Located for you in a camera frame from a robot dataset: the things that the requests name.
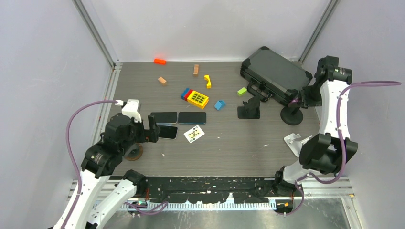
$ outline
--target toy block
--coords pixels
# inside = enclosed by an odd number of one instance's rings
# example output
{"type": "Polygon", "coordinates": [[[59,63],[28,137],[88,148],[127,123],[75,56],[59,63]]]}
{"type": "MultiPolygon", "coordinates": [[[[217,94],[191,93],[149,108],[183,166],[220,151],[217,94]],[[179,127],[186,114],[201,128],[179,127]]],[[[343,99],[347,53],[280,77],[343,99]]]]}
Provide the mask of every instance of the toy block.
{"type": "Polygon", "coordinates": [[[194,73],[192,74],[194,77],[198,76],[198,64],[194,65],[194,73]]]}
{"type": "Polygon", "coordinates": [[[201,109],[204,109],[207,103],[210,101],[208,96],[196,92],[190,88],[186,88],[186,90],[184,90],[184,92],[181,94],[181,98],[201,109]]]}
{"type": "Polygon", "coordinates": [[[163,78],[163,77],[159,77],[159,82],[161,83],[161,84],[163,84],[163,86],[166,86],[167,85],[167,81],[163,78]]]}
{"type": "Polygon", "coordinates": [[[221,110],[224,106],[226,105],[226,103],[223,100],[218,100],[215,104],[215,108],[217,109],[217,111],[221,110]]]}
{"type": "Polygon", "coordinates": [[[165,60],[161,60],[161,59],[155,59],[153,60],[154,63],[158,63],[158,64],[166,64],[165,60]]]}
{"type": "Polygon", "coordinates": [[[209,75],[205,75],[204,79],[208,82],[207,83],[207,88],[211,88],[211,79],[209,75]]]}
{"type": "Polygon", "coordinates": [[[187,101],[187,93],[190,91],[190,88],[186,88],[186,90],[184,90],[184,92],[181,94],[181,99],[187,101]]]}
{"type": "Polygon", "coordinates": [[[191,92],[193,92],[193,89],[190,88],[186,88],[186,90],[184,90],[183,94],[181,94],[181,99],[187,101],[187,98],[190,96],[191,92]]]}
{"type": "Polygon", "coordinates": [[[242,96],[247,92],[247,89],[242,87],[239,91],[238,91],[238,96],[242,96]]]}

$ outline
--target black phone holder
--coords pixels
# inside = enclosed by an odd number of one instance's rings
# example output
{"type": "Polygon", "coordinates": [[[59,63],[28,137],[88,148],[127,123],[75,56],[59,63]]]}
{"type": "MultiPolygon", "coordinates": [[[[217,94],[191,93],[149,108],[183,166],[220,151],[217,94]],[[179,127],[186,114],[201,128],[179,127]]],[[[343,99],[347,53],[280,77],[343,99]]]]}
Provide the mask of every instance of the black phone holder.
{"type": "Polygon", "coordinates": [[[247,102],[242,101],[243,106],[238,107],[239,119],[259,119],[260,118],[260,98],[255,96],[247,102]]]}
{"type": "Polygon", "coordinates": [[[298,125],[304,120],[300,107],[284,107],[280,112],[281,119],[288,125],[298,125]]]}

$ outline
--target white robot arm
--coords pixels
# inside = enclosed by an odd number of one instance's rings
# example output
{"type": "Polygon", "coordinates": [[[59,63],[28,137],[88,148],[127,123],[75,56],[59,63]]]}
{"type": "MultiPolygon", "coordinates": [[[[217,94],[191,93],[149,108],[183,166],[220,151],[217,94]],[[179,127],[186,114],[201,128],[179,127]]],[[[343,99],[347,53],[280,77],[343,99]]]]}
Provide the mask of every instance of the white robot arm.
{"type": "Polygon", "coordinates": [[[301,91],[303,104],[322,104],[322,120],[319,133],[305,144],[297,144],[299,160],[294,164],[282,167],[275,174],[273,192],[287,195],[296,190],[298,184],[309,174],[321,175],[338,173],[342,165],[342,148],[337,129],[337,112],[340,117],[340,130],[346,145],[346,162],[357,152],[357,143],[350,141],[347,127],[347,102],[349,90],[342,96],[341,92],[352,83],[352,71],[338,67],[337,57],[326,56],[318,62],[316,82],[304,87],[301,91]],[[341,98],[339,110],[337,103],[341,98]]]}
{"type": "Polygon", "coordinates": [[[122,113],[113,116],[106,124],[101,140],[85,153],[80,171],[81,193],[70,199],[64,213],[53,229],[101,229],[114,212],[137,191],[137,184],[144,179],[142,174],[129,170],[115,190],[96,208],[95,200],[109,180],[116,166],[135,143],[157,142],[159,127],[152,116],[148,116],[149,130],[145,130],[139,114],[139,100],[118,100],[122,113]]]}

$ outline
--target black phone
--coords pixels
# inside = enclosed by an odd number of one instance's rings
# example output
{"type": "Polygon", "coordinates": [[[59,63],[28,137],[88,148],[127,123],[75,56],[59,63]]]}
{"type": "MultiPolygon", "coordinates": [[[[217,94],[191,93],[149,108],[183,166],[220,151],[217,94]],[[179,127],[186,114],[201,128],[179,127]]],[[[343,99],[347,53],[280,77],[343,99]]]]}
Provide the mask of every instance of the black phone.
{"type": "Polygon", "coordinates": [[[169,125],[158,125],[160,128],[159,138],[163,139],[176,139],[177,137],[177,127],[169,125]]]}
{"type": "Polygon", "coordinates": [[[177,112],[152,112],[157,124],[175,124],[177,122],[177,112]]]}
{"type": "Polygon", "coordinates": [[[179,124],[202,125],[207,123],[206,112],[179,112],[179,124]]]}

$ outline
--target blue block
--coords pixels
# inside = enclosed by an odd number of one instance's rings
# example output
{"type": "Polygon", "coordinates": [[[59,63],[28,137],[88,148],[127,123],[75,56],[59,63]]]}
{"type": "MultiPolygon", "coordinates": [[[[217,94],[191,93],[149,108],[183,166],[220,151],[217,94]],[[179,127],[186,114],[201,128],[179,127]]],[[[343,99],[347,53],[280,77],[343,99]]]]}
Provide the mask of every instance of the blue block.
{"type": "Polygon", "coordinates": [[[221,110],[225,105],[226,105],[226,103],[223,100],[218,100],[214,107],[217,110],[221,110]]]}
{"type": "Polygon", "coordinates": [[[182,100],[187,101],[186,95],[187,95],[187,93],[189,92],[189,90],[190,90],[189,88],[186,88],[186,90],[184,90],[183,94],[181,94],[181,99],[182,99],[182,100]]]}

